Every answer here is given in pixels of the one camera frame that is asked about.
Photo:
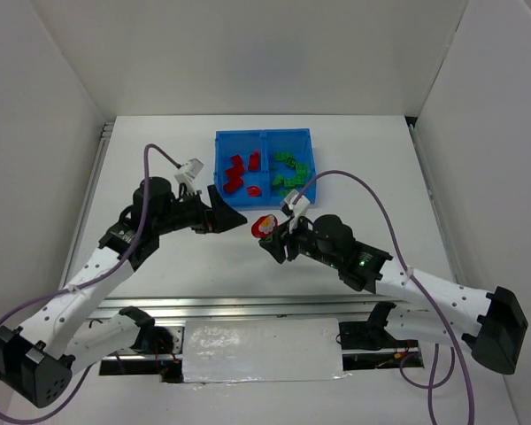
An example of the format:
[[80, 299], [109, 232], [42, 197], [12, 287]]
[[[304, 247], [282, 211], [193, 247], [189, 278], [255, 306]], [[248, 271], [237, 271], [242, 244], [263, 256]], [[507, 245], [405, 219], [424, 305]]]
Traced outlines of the flower lego stack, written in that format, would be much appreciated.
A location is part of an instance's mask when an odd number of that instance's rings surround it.
[[273, 214], [267, 214], [259, 217], [251, 226], [251, 234], [257, 239], [270, 236], [278, 227], [278, 219]]

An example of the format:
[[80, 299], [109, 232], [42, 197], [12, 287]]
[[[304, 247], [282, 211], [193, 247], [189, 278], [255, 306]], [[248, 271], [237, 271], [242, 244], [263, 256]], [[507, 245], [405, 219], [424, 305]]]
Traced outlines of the green 2x4 lego plate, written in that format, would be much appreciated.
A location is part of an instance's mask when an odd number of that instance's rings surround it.
[[286, 177], [284, 179], [284, 187], [286, 189], [302, 188], [306, 184], [306, 180], [302, 175], [296, 175], [294, 177]]

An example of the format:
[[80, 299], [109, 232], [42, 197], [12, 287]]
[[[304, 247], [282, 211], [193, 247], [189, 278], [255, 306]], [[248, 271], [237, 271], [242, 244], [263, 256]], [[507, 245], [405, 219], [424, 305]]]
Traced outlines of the green square lego brick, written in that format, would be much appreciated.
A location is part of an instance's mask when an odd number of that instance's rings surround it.
[[308, 175], [308, 166], [305, 163], [296, 163], [295, 171], [297, 176], [306, 177]]

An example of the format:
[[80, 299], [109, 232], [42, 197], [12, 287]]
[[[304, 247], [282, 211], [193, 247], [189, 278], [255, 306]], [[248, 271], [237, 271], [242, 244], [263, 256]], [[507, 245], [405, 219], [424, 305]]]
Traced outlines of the green stepped lego brick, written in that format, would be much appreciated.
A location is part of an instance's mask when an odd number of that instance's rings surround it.
[[283, 163], [288, 167], [296, 165], [296, 158], [289, 152], [276, 152], [273, 154], [273, 161]]

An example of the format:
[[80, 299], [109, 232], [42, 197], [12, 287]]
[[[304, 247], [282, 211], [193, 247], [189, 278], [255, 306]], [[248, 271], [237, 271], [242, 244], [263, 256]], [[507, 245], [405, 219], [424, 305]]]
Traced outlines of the red arch lego piece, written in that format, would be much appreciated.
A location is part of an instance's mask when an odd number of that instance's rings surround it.
[[246, 190], [249, 197], [261, 196], [261, 188], [259, 186], [248, 186]]

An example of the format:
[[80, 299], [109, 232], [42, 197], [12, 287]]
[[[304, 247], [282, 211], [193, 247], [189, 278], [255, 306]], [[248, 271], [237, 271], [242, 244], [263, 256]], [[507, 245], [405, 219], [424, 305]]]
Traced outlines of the red green lego stack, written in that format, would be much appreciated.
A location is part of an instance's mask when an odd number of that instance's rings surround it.
[[249, 156], [248, 170], [251, 172], [258, 172], [260, 168], [260, 152], [254, 151]]

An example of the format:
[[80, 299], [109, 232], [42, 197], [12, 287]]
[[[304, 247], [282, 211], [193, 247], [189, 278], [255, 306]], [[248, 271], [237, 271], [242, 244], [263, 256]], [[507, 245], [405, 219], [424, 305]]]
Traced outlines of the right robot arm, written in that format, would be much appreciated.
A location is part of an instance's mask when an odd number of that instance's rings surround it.
[[468, 288], [401, 264], [391, 254], [356, 240], [334, 214], [287, 220], [259, 245], [278, 262], [300, 255], [332, 267], [355, 291], [385, 296], [370, 315], [373, 339], [421, 340], [467, 350], [502, 375], [516, 370], [528, 322], [515, 294]]

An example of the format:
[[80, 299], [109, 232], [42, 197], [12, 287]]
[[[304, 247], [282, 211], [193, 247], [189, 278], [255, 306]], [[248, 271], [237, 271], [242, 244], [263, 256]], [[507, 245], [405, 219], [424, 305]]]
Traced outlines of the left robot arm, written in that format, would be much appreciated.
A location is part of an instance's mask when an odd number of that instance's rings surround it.
[[85, 266], [40, 311], [16, 328], [0, 326], [0, 381], [38, 408], [56, 401], [73, 375], [124, 349], [146, 352], [172, 336], [145, 311], [128, 306], [91, 328], [83, 325], [159, 247], [159, 238], [190, 228], [219, 234], [246, 224], [217, 188], [176, 197], [162, 177], [142, 181], [133, 202], [99, 240]]

